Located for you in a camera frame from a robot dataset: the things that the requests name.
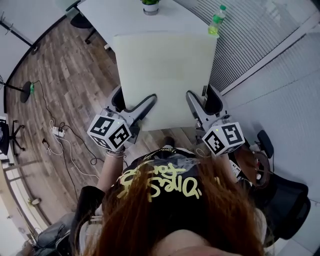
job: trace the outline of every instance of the black office chair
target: black office chair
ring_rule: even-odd
[[[16,135],[19,132],[19,130],[21,128],[25,128],[25,126],[19,125],[19,127],[15,130],[15,123],[17,123],[17,122],[18,122],[17,120],[13,120],[13,122],[12,122],[11,135],[10,135],[10,131],[9,131],[9,125],[6,124],[5,122],[0,122],[0,128],[2,131],[2,138],[0,140],[0,151],[4,155],[8,155],[10,140],[12,140],[12,142],[13,142],[13,149],[12,150],[13,150],[13,154],[15,156],[18,156],[18,154],[16,153],[15,145],[17,145],[18,148],[21,149],[22,151],[26,150],[24,147],[21,147],[19,145],[19,143],[17,142],[17,138],[16,138]]]
[[[78,29],[91,29],[93,26],[90,23],[90,21],[81,13],[81,11],[78,9],[78,4],[81,1],[78,0],[71,4],[65,11],[69,12],[72,8],[76,9],[79,13],[72,18],[70,21],[70,24]],[[97,30],[93,28],[93,30],[90,32],[90,34],[87,36],[87,38],[84,40],[87,45],[91,43],[90,37],[96,32]]]
[[[251,188],[250,195],[256,207],[264,212],[270,228],[265,246],[271,246],[279,238],[288,240],[298,232],[311,207],[308,190],[306,185],[276,174],[270,176],[266,188]]]

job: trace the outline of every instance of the white wall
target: white wall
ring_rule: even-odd
[[[0,14],[4,11],[5,21],[30,43],[34,43],[64,12],[55,0],[0,0]],[[0,27],[0,75],[6,82],[11,72],[29,49],[10,32]],[[0,90],[0,115],[4,111],[3,89]]]
[[[320,27],[317,25],[225,95],[249,142],[264,129],[274,146],[275,173],[309,187],[310,214],[294,240],[320,246]],[[287,253],[291,255],[291,246]]]
[[[14,222],[7,219],[8,211],[0,197],[0,255],[10,256],[22,248],[25,239],[18,231]]]

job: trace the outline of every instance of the person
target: person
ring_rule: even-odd
[[[262,256],[266,221],[234,182],[228,156],[198,159],[165,138],[123,170],[106,151],[82,188],[69,241],[84,256]]]

